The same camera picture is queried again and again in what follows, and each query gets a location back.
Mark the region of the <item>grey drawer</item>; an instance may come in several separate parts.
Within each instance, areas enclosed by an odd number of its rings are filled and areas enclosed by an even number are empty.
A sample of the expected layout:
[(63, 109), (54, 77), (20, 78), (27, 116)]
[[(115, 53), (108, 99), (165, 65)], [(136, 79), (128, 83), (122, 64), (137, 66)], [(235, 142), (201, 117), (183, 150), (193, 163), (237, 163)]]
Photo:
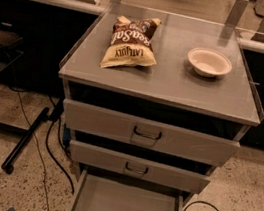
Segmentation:
[(100, 146), (73, 140), (70, 143), (71, 157), (75, 162), (92, 165), (111, 172), (154, 182), (197, 194), (210, 183), (209, 177), (162, 163), (140, 159)]
[(221, 166), (240, 144), (210, 134), (159, 123), (81, 101), (63, 102), (68, 128), (192, 161)]
[(174, 189), (98, 169), (84, 169), (67, 211), (182, 211)]

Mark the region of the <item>grey drawer cabinet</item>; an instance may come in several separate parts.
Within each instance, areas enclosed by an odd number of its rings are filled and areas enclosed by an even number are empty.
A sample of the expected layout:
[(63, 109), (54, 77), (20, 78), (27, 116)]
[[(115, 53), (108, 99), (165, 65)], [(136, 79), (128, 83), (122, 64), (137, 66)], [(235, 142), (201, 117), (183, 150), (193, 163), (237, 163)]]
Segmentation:
[[(119, 16), (131, 21), (159, 18), (151, 40), (157, 64), (149, 67), (101, 68)], [(193, 48), (221, 52), (232, 63), (225, 76), (199, 76), (188, 61)], [(233, 30), (214, 22), (162, 11), (110, 5), (61, 62), (65, 99), (171, 124), (239, 143), (250, 127), (258, 126), (263, 110), (248, 80)], [(72, 130), (71, 141), (100, 146), (140, 159), (206, 175), (218, 167), (145, 147)]]

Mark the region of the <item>brown yellow chip bag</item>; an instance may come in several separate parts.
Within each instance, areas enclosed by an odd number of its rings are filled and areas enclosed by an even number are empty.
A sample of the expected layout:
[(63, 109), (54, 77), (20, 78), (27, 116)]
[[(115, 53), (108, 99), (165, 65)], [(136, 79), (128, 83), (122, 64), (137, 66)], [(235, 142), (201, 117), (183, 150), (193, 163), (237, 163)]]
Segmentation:
[(110, 46), (101, 60), (101, 68), (157, 64), (151, 40), (159, 25), (161, 20), (157, 18), (131, 21), (119, 16), (113, 26)]

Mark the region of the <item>white paper bowl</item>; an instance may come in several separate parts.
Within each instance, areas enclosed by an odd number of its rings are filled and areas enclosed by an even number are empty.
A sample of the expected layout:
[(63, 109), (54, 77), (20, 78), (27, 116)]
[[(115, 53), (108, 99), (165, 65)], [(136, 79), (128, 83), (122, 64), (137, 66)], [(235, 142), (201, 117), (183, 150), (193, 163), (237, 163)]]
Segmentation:
[(188, 53), (188, 61), (193, 70), (204, 78), (228, 75), (232, 70), (232, 63), (221, 52), (206, 48), (193, 48)]

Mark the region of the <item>black stand leg with wheel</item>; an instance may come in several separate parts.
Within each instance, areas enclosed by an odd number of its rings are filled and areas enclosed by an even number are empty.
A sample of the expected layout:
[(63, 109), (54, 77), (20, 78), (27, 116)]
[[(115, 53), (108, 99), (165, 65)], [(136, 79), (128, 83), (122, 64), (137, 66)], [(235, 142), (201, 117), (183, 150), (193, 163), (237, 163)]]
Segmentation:
[(6, 172), (6, 174), (12, 174), (14, 171), (14, 162), (21, 154), (23, 149), (28, 145), (28, 142), (31, 140), (32, 135), (34, 134), (35, 130), (38, 129), (40, 124), (44, 121), (49, 112), (48, 108), (43, 108), (42, 112), (38, 115), (35, 121), (31, 124), (30, 128), (23, 134), (23, 137), (18, 141), (15, 148), (11, 151), (10, 155), (3, 161), (1, 169)]

